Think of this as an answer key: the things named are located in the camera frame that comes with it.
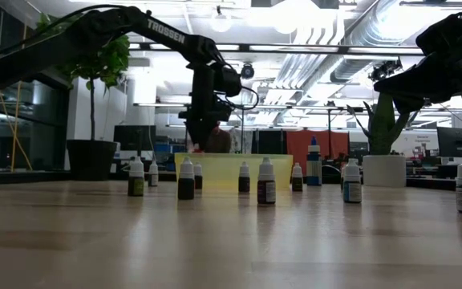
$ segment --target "blue bottle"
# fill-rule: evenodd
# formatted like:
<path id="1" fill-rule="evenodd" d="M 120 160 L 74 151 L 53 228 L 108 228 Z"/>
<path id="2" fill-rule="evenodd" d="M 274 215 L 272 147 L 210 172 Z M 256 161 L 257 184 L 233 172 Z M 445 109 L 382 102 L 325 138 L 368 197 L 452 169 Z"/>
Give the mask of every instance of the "blue bottle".
<path id="1" fill-rule="evenodd" d="M 306 158 L 306 183 L 307 185 L 322 185 L 322 159 L 320 158 L 320 145 L 317 138 L 311 138 Z"/>

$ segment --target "robotic arm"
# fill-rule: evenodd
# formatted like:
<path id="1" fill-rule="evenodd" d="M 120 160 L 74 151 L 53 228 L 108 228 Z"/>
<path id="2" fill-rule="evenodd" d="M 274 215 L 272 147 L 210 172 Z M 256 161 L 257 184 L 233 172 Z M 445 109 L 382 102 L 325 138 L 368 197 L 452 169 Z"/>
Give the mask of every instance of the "robotic arm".
<path id="1" fill-rule="evenodd" d="M 400 113 L 462 96 L 462 12 L 430 26 L 416 44 L 426 56 L 420 63 L 374 85 L 393 96 Z"/>
<path id="2" fill-rule="evenodd" d="M 215 42 L 200 35 L 187 35 L 138 8 L 93 10 L 63 33 L 0 58 L 0 90 L 78 55 L 97 51 L 128 32 L 136 32 L 178 51 L 194 70 L 192 104 L 180 113 L 192 142 L 204 149 L 217 121 L 228 120 L 233 108 L 221 102 L 215 92 L 237 96 L 242 89 L 240 75 L 222 58 Z"/>

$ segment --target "desk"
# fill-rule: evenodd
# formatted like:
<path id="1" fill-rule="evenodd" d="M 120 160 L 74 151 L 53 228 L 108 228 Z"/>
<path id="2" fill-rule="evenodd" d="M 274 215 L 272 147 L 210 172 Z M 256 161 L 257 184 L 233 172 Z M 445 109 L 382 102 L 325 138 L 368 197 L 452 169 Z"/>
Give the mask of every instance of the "desk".
<path id="1" fill-rule="evenodd" d="M 255 194 L 127 182 L 0 185 L 0 288 L 462 288 L 453 192 Z"/>

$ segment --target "yellow translucent container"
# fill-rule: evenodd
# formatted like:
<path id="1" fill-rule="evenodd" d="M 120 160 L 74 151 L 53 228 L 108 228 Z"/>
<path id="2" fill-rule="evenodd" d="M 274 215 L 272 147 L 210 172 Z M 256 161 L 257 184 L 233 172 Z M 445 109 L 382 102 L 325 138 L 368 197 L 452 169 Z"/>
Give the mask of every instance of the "yellow translucent container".
<path id="1" fill-rule="evenodd" d="M 257 175 L 264 157 L 269 157 L 274 165 L 277 189 L 290 189 L 290 177 L 294 156 L 232 153 L 176 153 L 176 176 L 179 177 L 181 163 L 190 157 L 193 164 L 202 165 L 204 190 L 228 189 L 238 191 L 238 177 L 243 161 L 249 165 L 251 191 L 257 187 Z"/>

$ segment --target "black plant pot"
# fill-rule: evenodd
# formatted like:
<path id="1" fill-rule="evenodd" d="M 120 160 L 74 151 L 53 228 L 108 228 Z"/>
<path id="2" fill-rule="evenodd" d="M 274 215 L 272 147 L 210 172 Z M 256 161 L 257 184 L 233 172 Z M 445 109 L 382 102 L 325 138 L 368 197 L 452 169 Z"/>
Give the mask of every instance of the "black plant pot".
<path id="1" fill-rule="evenodd" d="M 71 175 L 76 181 L 106 181 L 117 143 L 102 140 L 68 140 Z"/>

